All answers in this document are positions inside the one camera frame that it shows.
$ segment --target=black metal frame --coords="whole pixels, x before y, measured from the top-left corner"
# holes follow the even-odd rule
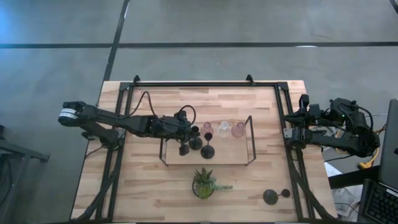
[[[329,177],[329,184],[331,189],[340,189],[343,187],[363,184],[365,179],[379,182],[379,166],[372,166],[367,169],[334,175]]]
[[[4,155],[7,157],[18,158],[21,161],[18,164],[18,169],[16,171],[16,176],[12,178],[11,189],[9,193],[5,196],[5,201],[3,205],[0,207],[0,222],[7,223],[7,219],[9,219],[9,212],[12,206],[14,205],[16,199],[16,191],[21,183],[21,180],[25,176],[25,172],[29,161],[31,159],[38,159],[40,162],[48,162],[50,158],[50,154],[43,154],[22,146],[15,145],[13,143],[7,142],[2,137],[2,132],[4,130],[4,126],[0,126],[0,151],[4,151]]]
[[[276,102],[277,102],[277,108],[278,108],[278,113],[279,113],[279,119],[280,119],[280,126],[281,126],[281,130],[282,130],[282,137],[283,137],[284,143],[285,143],[287,165],[289,168],[290,181],[292,184],[292,193],[293,193],[293,198],[294,198],[297,219],[298,219],[298,221],[300,221],[300,220],[308,221],[308,218],[303,217],[303,210],[302,210],[302,206],[301,206],[297,181],[293,178],[293,175],[292,175],[293,171],[296,171],[294,164],[293,164],[292,151],[291,151],[291,148],[287,145],[287,140],[286,140],[285,136],[283,135],[283,129],[286,128],[286,123],[283,120],[284,109],[283,109],[283,105],[282,105],[282,98],[280,96],[281,90],[284,92],[284,95],[285,95],[288,112],[289,113],[293,112],[292,102],[290,100],[289,87],[288,87],[287,82],[255,82],[251,75],[248,75],[246,80],[242,81],[242,82],[140,82],[140,80],[141,79],[138,76],[136,76],[132,83],[122,82],[120,84],[118,101],[116,103],[116,110],[115,110],[116,113],[120,112],[121,103],[123,100],[123,94],[126,90],[128,90],[126,110],[125,110],[124,114],[125,115],[129,114],[129,110],[130,110],[131,103],[132,103],[132,93],[133,93],[134,87],[252,86],[252,87],[272,87],[272,88],[274,88]],[[251,116],[248,118],[246,123],[248,121],[251,123],[251,127],[252,127]],[[109,174],[109,170],[110,170],[110,161],[112,159],[113,150],[108,149],[105,166],[104,166],[104,172],[103,172],[103,174],[104,174],[103,181],[101,183],[101,190],[93,201],[93,203],[94,203],[97,200],[97,203],[95,204],[95,206],[96,206],[95,219],[94,220],[81,220],[81,221],[70,220],[70,221],[72,221],[72,223],[112,222],[114,206],[115,206],[115,202],[116,202],[116,192],[118,190],[119,175],[120,175],[120,170],[121,170],[121,161],[123,158],[124,141],[125,141],[125,135],[122,138],[120,147],[117,149],[118,155],[116,158],[116,164],[114,166],[112,173],[109,176],[108,176],[108,174]],[[305,172],[305,164],[304,164],[304,160],[302,157],[302,153],[301,153],[301,156],[300,156],[300,152],[298,152],[297,154],[298,154],[297,160],[298,160],[298,164],[300,167],[301,179],[304,181],[305,185],[308,186],[308,179],[307,179],[307,174]],[[165,161],[162,160],[161,155],[162,155],[162,150],[160,150],[159,157],[160,157],[160,160],[165,164]],[[106,218],[102,218],[103,198],[111,185],[112,185],[111,200],[109,202],[108,214],[107,214]],[[310,203],[309,199],[307,199],[307,197],[306,197],[306,203],[307,203],[307,208],[308,208],[309,219],[316,220],[314,212],[311,212],[311,210],[313,211],[313,206],[311,205],[311,203]]]
[[[247,125],[248,122],[250,122],[250,132],[251,132],[251,144],[252,144],[252,148],[253,148],[253,159],[248,161],[247,164],[245,164],[245,166],[248,166],[250,163],[252,163],[253,161],[255,161],[257,159],[257,155],[256,155],[256,143],[254,142],[254,130],[253,130],[253,118],[250,115],[248,117],[248,119],[246,120],[246,122],[244,123],[244,125]]]
[[[251,142],[252,142],[252,148],[253,148],[253,159],[251,159],[249,161],[249,158],[248,158],[248,163],[245,164],[245,166],[248,166],[250,163],[252,163],[253,161],[255,161],[257,159],[257,156],[256,156],[256,144],[254,142],[253,120],[252,120],[251,116],[248,116],[248,118],[245,121],[244,125],[247,125],[248,122],[250,122]],[[163,142],[164,141],[165,141],[165,139],[161,139],[160,140],[159,159],[160,159],[160,161],[163,162],[163,164],[165,166],[169,166],[169,164],[166,162],[166,160],[163,159],[163,145],[164,145]]]

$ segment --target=metal bar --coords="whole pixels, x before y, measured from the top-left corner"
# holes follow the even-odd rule
[[[160,150],[159,150],[159,159],[163,162],[166,166],[169,166],[165,160],[163,160],[163,139],[160,139]]]
[[[285,92],[287,111],[289,114],[291,114],[293,113],[293,106],[292,106],[292,100],[290,99],[290,93],[288,90],[287,91],[284,90],[284,92]],[[308,177],[307,177],[307,171],[305,170],[303,152],[301,151],[301,149],[296,149],[296,153],[297,153],[298,168],[300,169],[300,176],[304,180],[304,183],[308,186]],[[311,201],[308,197],[305,197],[305,202],[307,204],[308,216],[310,218],[315,218],[315,212],[311,204]]]
[[[251,132],[251,144],[252,144],[252,148],[253,148],[253,159],[250,160],[245,166],[248,166],[250,163],[252,163],[253,161],[255,161],[257,159],[257,155],[256,155],[256,144],[254,143],[254,130],[253,130],[253,118],[250,115],[248,117],[247,122],[250,122],[250,132]]]
[[[273,87],[276,83],[269,83],[269,82],[256,82],[256,85],[258,87]],[[137,82],[136,84],[137,87],[206,87],[206,86],[228,86],[228,87],[234,87],[234,86],[246,86],[250,87],[252,86],[249,81],[244,81],[244,82]]]
[[[275,89],[275,96],[276,96],[276,103],[278,106],[278,114],[279,114],[279,119],[280,119],[280,126],[281,130],[283,132],[283,129],[286,128],[285,121],[283,120],[284,116],[284,108],[282,106],[282,99],[280,98],[280,93],[279,93],[279,86],[277,84],[274,85]],[[287,146],[286,138],[284,135],[282,135],[284,139],[284,144],[285,144],[285,151],[286,151],[286,158],[287,158],[287,167],[289,168],[289,176],[290,176],[290,182],[292,184],[292,192],[293,192],[293,198],[294,198],[294,205],[295,205],[295,210],[297,214],[298,220],[303,218],[303,210],[301,208],[301,202],[300,202],[300,195],[299,195],[299,188],[297,187],[297,183],[294,180],[292,176],[292,169],[295,169],[294,164],[289,162],[293,160],[292,157],[292,152],[291,149]]]
[[[81,214],[77,220],[88,220],[98,207],[98,204],[104,199],[107,191],[109,190],[110,186],[116,179],[116,177],[119,175],[119,170],[114,169],[109,175],[109,178],[106,180],[104,187],[102,187],[98,194],[95,196],[94,200],[90,203],[90,205],[86,208],[86,210]]]
[[[21,179],[23,179],[26,169],[27,169],[27,165],[29,164],[29,160],[30,160],[30,156],[24,156],[21,158],[21,164],[19,165],[19,169],[16,175],[15,179],[12,179],[12,182],[10,182],[11,184],[11,189],[10,192],[8,193],[8,195],[6,195],[7,198],[5,198],[5,203],[2,206],[2,211],[0,213],[0,222],[1,223],[8,223],[8,218],[10,215],[10,211],[9,209],[13,207],[14,202],[15,202],[15,198],[16,198],[16,191],[17,191],[17,187],[20,184]]]
[[[329,177],[329,184],[332,189],[363,184],[365,179],[379,181],[379,166],[372,166],[368,169],[357,170],[345,174]]]
[[[180,42],[121,43],[122,49],[234,48],[234,47],[393,47],[396,41],[385,42]]]
[[[6,152],[18,153],[22,156],[30,156],[36,159],[40,159],[41,162],[47,162],[50,157],[50,154],[43,154],[25,147],[17,146],[15,144],[7,142],[4,139],[0,139],[0,149]]]
[[[129,115],[130,113],[130,107],[131,107],[131,101],[132,101],[132,93],[134,90],[136,82],[133,82],[131,86],[128,87],[128,94],[127,94],[127,102],[126,102],[126,108],[124,110],[124,115]],[[124,137],[121,140],[121,145],[119,146],[118,149],[118,155],[116,158],[116,164],[114,165],[115,169],[118,169],[119,172],[117,174],[117,177],[115,178],[113,185],[112,185],[112,190],[111,190],[111,198],[109,200],[109,208],[108,208],[108,220],[112,221],[113,219],[113,213],[114,213],[114,206],[116,203],[116,196],[117,196],[117,191],[118,191],[118,185],[119,185],[119,177],[120,177],[120,169],[122,166],[122,159],[123,159],[123,152],[124,152],[124,143],[126,142],[126,133],[124,134]]]
[[[123,90],[119,90],[118,100],[116,102],[116,108],[115,108],[115,113],[116,114],[120,113],[120,109],[121,109],[121,105],[122,105],[122,101],[123,101],[123,93],[124,93]],[[114,149],[108,148],[108,151],[106,152],[106,159],[105,159],[105,165],[104,165],[104,172],[103,172],[103,175],[102,175],[101,188],[104,187],[105,182],[106,182],[106,180],[109,177],[109,171],[111,169],[111,161],[112,161],[113,150]],[[103,206],[104,206],[104,199],[101,199],[99,204],[98,204],[98,207],[96,209],[95,219],[102,218]]]

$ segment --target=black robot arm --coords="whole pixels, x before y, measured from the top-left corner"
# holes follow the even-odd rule
[[[142,138],[174,139],[181,143],[181,156],[189,152],[185,143],[200,135],[196,126],[191,127],[192,124],[184,110],[180,110],[174,116],[161,118],[156,115],[123,116],[81,101],[74,101],[63,103],[58,122],[68,127],[80,127],[86,131],[82,133],[84,137],[97,136],[101,143],[108,147],[118,145],[119,132],[114,128],[106,129],[99,123],[125,129]]]
[[[380,146],[379,136],[373,131],[373,121],[369,127],[364,110],[355,101],[341,98],[330,100],[330,110],[323,111],[319,105],[309,105],[308,95],[302,95],[297,112],[284,117],[295,127],[284,130],[285,137],[293,148],[305,149],[307,144],[336,147],[351,155],[371,156]],[[322,132],[312,131],[309,126],[336,127],[345,131],[341,138],[325,136]]]

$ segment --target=cable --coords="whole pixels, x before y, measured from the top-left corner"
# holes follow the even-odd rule
[[[324,148],[323,148],[321,145],[319,145],[319,144],[315,144],[315,146],[319,146],[319,147],[321,148],[321,153],[323,153],[323,151],[324,151]]]
[[[169,123],[169,122],[166,122],[166,121],[161,121],[161,122],[163,122],[163,123],[165,123],[165,124],[172,125],[172,126],[180,127],[180,128],[186,128],[186,127],[189,127],[189,126],[193,125],[194,122],[195,122],[195,120],[197,119],[197,111],[194,109],[193,106],[191,106],[191,105],[185,105],[185,106],[181,107],[181,109],[178,111],[178,114],[180,114],[180,112],[181,112],[184,108],[187,108],[187,107],[191,108],[192,111],[193,111],[193,120],[192,120],[192,122],[191,122],[190,124],[188,124],[188,125],[179,125],[179,124],[172,124],[172,123]]]
[[[386,130],[386,127],[387,127],[387,123],[380,129],[380,131],[378,132],[377,135],[380,136],[381,132]]]
[[[365,111],[365,112],[368,113],[369,118],[370,118],[370,120],[371,120],[371,130],[373,130],[373,116],[372,116],[372,114],[370,113],[370,111],[368,111],[367,109],[363,108],[362,106],[356,105],[355,107],[358,107],[359,109],[361,109],[361,110],[363,110],[363,111]]]
[[[334,158],[334,159],[328,159],[328,160],[325,160],[323,162],[335,161],[335,160],[338,160],[338,159],[345,159],[345,158],[349,158],[351,156],[354,156],[354,155],[349,155],[349,156],[339,157],[339,158]]]
[[[376,115],[373,115],[373,118],[379,118],[379,117],[387,116],[387,115],[388,115],[388,113],[376,114]]]
[[[145,94],[148,95],[149,107],[150,107],[150,110],[152,111],[152,114],[153,114],[154,116],[157,116],[157,115],[155,114],[154,107],[152,106],[152,100],[150,99],[150,94],[149,94],[149,92],[148,92],[148,91],[144,91],[144,92],[142,93],[141,97],[139,98],[138,104],[137,104],[137,106],[134,108],[134,110],[133,110],[129,115],[124,116],[124,117],[122,117],[122,118],[120,118],[120,119],[124,119],[124,118],[129,118],[129,117],[131,117],[131,116],[138,110],[138,107],[139,107],[139,105],[141,104],[141,101],[142,101],[142,99],[143,99],[143,97],[144,97]]]
[[[352,210],[354,210],[354,211],[355,211],[356,213],[358,213],[358,215],[359,215],[359,212],[358,212],[357,210],[355,210],[355,208],[353,208],[350,204],[336,202],[335,205],[348,205]]]
[[[8,197],[8,194],[10,193],[10,191],[12,189],[12,183],[13,183],[12,174],[11,174],[11,165],[10,165],[10,161],[9,161],[8,158],[6,159],[6,162],[7,162],[7,165],[8,165],[8,174],[9,174],[9,179],[10,179],[10,187],[8,188],[7,193],[5,194],[4,198],[0,202],[0,208],[2,207],[3,203],[6,201],[6,199]]]
[[[102,149],[102,148],[104,148],[104,145],[102,145],[101,147],[95,149],[94,151],[89,152],[89,153],[85,156],[85,159],[86,159],[89,155],[91,155],[92,153],[94,153],[94,152],[96,152],[96,151],[98,151],[98,150],[100,150],[100,149]]]
[[[141,97],[139,98],[138,104],[137,104],[137,106],[134,108],[134,110],[133,110],[129,115],[123,116],[123,117],[121,117],[121,118],[119,118],[119,119],[130,118],[130,117],[138,110],[138,107],[139,107],[139,105],[141,104],[141,101],[142,101],[142,99],[143,99],[143,97],[144,97],[145,94],[148,96],[149,107],[150,107],[150,110],[152,111],[152,114],[153,114],[155,117],[157,117],[157,115],[156,115],[156,113],[155,113],[155,111],[154,111],[154,107],[152,106],[152,100],[151,100],[151,98],[150,98],[150,94],[149,94],[148,91],[144,91],[144,92],[142,93]],[[178,113],[180,113],[184,108],[187,108],[187,107],[191,108],[192,111],[193,111],[193,120],[192,120],[192,122],[191,122],[190,124],[188,124],[188,125],[173,124],[173,123],[169,123],[169,122],[167,122],[167,121],[163,121],[163,120],[161,120],[161,119],[160,119],[159,121],[162,122],[162,123],[164,123],[164,124],[169,124],[169,125],[176,126],[176,127],[180,127],[180,128],[189,127],[189,126],[191,126],[191,125],[194,124],[194,122],[195,122],[195,120],[196,120],[196,118],[197,118],[197,112],[195,111],[194,107],[191,106],[191,105],[185,105],[185,106],[181,107],[181,109],[178,111]]]
[[[376,149],[376,154],[372,157],[369,162],[360,162],[358,164],[358,168],[360,169],[367,169],[373,166],[373,162],[376,159],[377,155],[379,154],[379,148]]]
[[[349,119],[349,121],[350,121],[350,123],[351,123],[351,126],[354,127],[354,121],[353,121],[353,119],[348,115],[347,112],[345,112],[344,110],[342,110],[342,109],[340,108],[340,105],[345,105],[345,106],[351,106],[351,105],[346,105],[346,104],[344,104],[344,103],[339,103],[339,104],[337,105],[337,108],[338,108],[341,112],[343,112],[343,114]]]
[[[321,119],[322,121],[326,121],[327,123],[329,123],[329,124],[331,124],[333,127],[335,127],[335,128],[338,128],[338,129],[340,129],[340,130],[342,130],[342,131],[344,131],[344,132],[348,132],[347,130],[345,130],[343,127],[339,127],[337,124],[335,124],[335,123],[333,123],[333,122],[331,122],[331,121],[329,121],[329,120],[327,120],[327,119]]]

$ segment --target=wooden table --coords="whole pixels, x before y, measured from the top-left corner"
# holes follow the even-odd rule
[[[303,81],[287,81],[294,110],[305,93]],[[99,108],[114,111],[120,82],[104,82]],[[291,190],[284,142],[275,92],[268,87],[156,87],[134,90],[132,108],[144,90],[150,92],[158,115],[172,115],[183,105],[195,107],[197,123],[253,118],[257,159],[249,166],[205,165],[213,169],[218,183],[233,185],[232,190],[217,191],[208,200],[196,198],[191,190],[193,173],[201,165],[170,165],[159,160],[159,139],[127,135],[117,191],[114,222],[273,222],[296,221],[294,200],[280,197],[276,205],[267,205],[262,194],[267,189],[280,193]],[[188,119],[192,112],[187,110]],[[136,114],[150,114],[145,97]],[[87,153],[98,148],[91,142]],[[336,215],[323,158],[318,147],[303,151],[310,188],[320,203]],[[101,185],[106,150],[85,160],[72,218],[79,216],[91,203]],[[303,193],[300,198],[304,216],[307,209]],[[108,209],[108,198],[104,209]]]

